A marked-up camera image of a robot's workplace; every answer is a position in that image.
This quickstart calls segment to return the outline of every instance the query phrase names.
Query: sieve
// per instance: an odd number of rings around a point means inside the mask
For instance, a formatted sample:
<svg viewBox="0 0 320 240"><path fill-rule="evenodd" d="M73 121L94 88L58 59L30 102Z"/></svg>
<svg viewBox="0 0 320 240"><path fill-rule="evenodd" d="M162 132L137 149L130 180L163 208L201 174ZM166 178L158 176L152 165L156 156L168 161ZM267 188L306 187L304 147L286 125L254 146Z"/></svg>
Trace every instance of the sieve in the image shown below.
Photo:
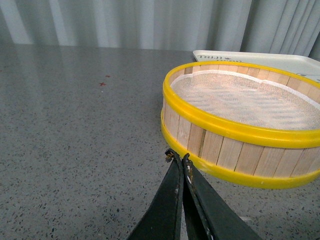
<svg viewBox="0 0 320 240"><path fill-rule="evenodd" d="M163 83L161 129L179 154L221 179L293 188L320 175L320 88L240 62L194 62Z"/></svg>

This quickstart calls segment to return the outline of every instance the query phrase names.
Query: curtain fold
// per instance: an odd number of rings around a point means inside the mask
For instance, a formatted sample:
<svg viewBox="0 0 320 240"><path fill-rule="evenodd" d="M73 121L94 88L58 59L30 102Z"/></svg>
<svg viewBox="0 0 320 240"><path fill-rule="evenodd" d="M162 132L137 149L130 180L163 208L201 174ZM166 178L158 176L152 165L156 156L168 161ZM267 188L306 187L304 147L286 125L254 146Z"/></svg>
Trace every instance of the curtain fold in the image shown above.
<svg viewBox="0 0 320 240"><path fill-rule="evenodd" d="M0 43L320 59L320 0L0 0Z"/></svg>

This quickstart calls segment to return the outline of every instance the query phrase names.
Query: countertop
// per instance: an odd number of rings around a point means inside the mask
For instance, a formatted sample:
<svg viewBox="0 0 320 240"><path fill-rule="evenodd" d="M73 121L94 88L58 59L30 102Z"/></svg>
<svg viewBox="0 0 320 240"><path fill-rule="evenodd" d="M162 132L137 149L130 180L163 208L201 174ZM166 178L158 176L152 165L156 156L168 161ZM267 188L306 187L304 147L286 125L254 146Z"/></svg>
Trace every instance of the countertop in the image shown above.
<svg viewBox="0 0 320 240"><path fill-rule="evenodd" d="M170 165L163 80L194 61L187 51L0 46L0 239L128 237ZM320 239L319 178L270 190L203 175L263 239Z"/></svg>

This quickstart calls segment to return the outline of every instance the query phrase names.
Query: speckled countertop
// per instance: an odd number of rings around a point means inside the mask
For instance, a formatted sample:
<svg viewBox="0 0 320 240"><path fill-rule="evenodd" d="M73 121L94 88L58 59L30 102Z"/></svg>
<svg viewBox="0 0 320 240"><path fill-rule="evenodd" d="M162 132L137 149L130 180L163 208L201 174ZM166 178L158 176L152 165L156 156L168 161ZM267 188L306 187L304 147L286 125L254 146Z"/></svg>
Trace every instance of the speckled countertop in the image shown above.
<svg viewBox="0 0 320 240"><path fill-rule="evenodd" d="M169 168L163 80L193 61L184 51L1 45L0 239L125 239ZM320 179L267 190L204 176L263 239L320 239Z"/></svg>

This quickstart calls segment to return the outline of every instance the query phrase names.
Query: wooden slat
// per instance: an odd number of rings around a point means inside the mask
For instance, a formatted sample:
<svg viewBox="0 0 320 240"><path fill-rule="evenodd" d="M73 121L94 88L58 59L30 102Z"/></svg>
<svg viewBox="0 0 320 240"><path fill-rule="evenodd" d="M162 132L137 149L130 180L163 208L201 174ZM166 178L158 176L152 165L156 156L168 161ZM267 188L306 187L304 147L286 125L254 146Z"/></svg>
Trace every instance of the wooden slat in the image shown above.
<svg viewBox="0 0 320 240"><path fill-rule="evenodd" d="M185 74L185 70L182 69L182 70L179 70L177 72L175 72L174 74L172 74L172 76L169 78L169 84L171 85L172 82L179 76Z"/></svg>
<svg viewBox="0 0 320 240"><path fill-rule="evenodd" d="M282 85L287 85L289 81L289 76L287 75L281 75L280 78L278 79L277 83L282 84Z"/></svg>
<svg viewBox="0 0 320 240"><path fill-rule="evenodd" d="M218 70L219 69L219 65L218 64L212 64L212 65L209 65L210 66L210 70Z"/></svg>
<svg viewBox="0 0 320 240"><path fill-rule="evenodd" d="M291 177L301 176L309 173L309 169L317 161L320 163L320 147L306 148L297 162Z"/></svg>
<svg viewBox="0 0 320 240"><path fill-rule="evenodd" d="M176 113L173 109L171 109L170 124L169 124L168 130L171 133L171 136L175 140L177 140L177 137L178 137L179 118L180 118L180 115Z"/></svg>
<svg viewBox="0 0 320 240"><path fill-rule="evenodd" d="M192 68L193 73L199 72L200 70L201 70L201 66L193 66L193 68Z"/></svg>
<svg viewBox="0 0 320 240"><path fill-rule="evenodd" d="M256 78L260 79L260 80L266 80L268 78L269 72L270 71L268 71L268 70L259 69L259 73L256 76Z"/></svg>
<svg viewBox="0 0 320 240"><path fill-rule="evenodd" d="M310 165L308 173L313 173L320 169L320 153L318 154L317 158L314 159L313 163Z"/></svg>
<svg viewBox="0 0 320 240"><path fill-rule="evenodd" d="M210 163L217 164L223 139L224 137L221 135L206 131L201 158Z"/></svg>
<svg viewBox="0 0 320 240"><path fill-rule="evenodd" d="M192 74L192 71L193 71L193 67L190 66L190 67L187 67L184 69L184 74Z"/></svg>
<svg viewBox="0 0 320 240"><path fill-rule="evenodd" d="M320 98L320 88L311 86L309 92L307 93L307 96L313 101L317 101L317 99Z"/></svg>
<svg viewBox="0 0 320 240"><path fill-rule="evenodd" d="M275 178L289 178L301 156L304 149L287 148L284 150L278 167L275 170Z"/></svg>
<svg viewBox="0 0 320 240"><path fill-rule="evenodd" d="M244 143L235 167L235 172L253 175L263 150L264 146Z"/></svg>
<svg viewBox="0 0 320 240"><path fill-rule="evenodd" d="M300 81L300 85L297 89L297 91L299 91L300 93L307 95L308 92L310 91L311 87L313 87L312 85L310 85L309 83L305 82L305 81Z"/></svg>
<svg viewBox="0 0 320 240"><path fill-rule="evenodd" d="M278 83L278 84L287 85L289 78L290 78L289 76L271 71L269 72L267 80Z"/></svg>
<svg viewBox="0 0 320 240"><path fill-rule="evenodd" d="M218 69L221 71L228 71L228 67L228 65L221 64L219 65Z"/></svg>
<svg viewBox="0 0 320 240"><path fill-rule="evenodd" d="M236 72L238 72L238 68L239 68L239 66L237 66L237 65L228 65L227 71L236 73Z"/></svg>
<svg viewBox="0 0 320 240"><path fill-rule="evenodd" d="M237 72L240 74L247 74L249 67L247 66L239 66Z"/></svg>
<svg viewBox="0 0 320 240"><path fill-rule="evenodd" d="M164 112L163 112L163 122L167 130L169 130L170 127L170 116L171 116L171 107L168 105L168 103L165 103Z"/></svg>
<svg viewBox="0 0 320 240"><path fill-rule="evenodd" d="M163 114L163 118L165 118L165 113L166 113L166 100L165 98L163 98L163 102L162 102L162 114Z"/></svg>
<svg viewBox="0 0 320 240"><path fill-rule="evenodd" d="M300 86L300 80L299 79L296 79L294 77L290 77L288 83L287 83L287 86L289 88L292 88L294 90L297 90L298 91L298 88Z"/></svg>
<svg viewBox="0 0 320 240"><path fill-rule="evenodd" d="M253 175L272 178L284 151L284 148L265 146Z"/></svg>
<svg viewBox="0 0 320 240"><path fill-rule="evenodd" d="M190 137L188 142L188 151L199 156L204 130L203 128L191 124Z"/></svg>
<svg viewBox="0 0 320 240"><path fill-rule="evenodd" d="M224 137L217 165L234 171L243 142Z"/></svg>
<svg viewBox="0 0 320 240"><path fill-rule="evenodd" d="M205 70L210 70L212 65L206 64L206 65L201 65L200 70L205 71Z"/></svg>
<svg viewBox="0 0 320 240"><path fill-rule="evenodd" d="M189 122L184 117L180 116L179 119L179 130L177 141L180 143L185 149L188 148L188 142L191 131L191 122Z"/></svg>
<svg viewBox="0 0 320 240"><path fill-rule="evenodd" d="M256 78L256 77L258 77L258 74L259 74L259 68L249 67L247 74L249 76L252 76L252 77Z"/></svg>

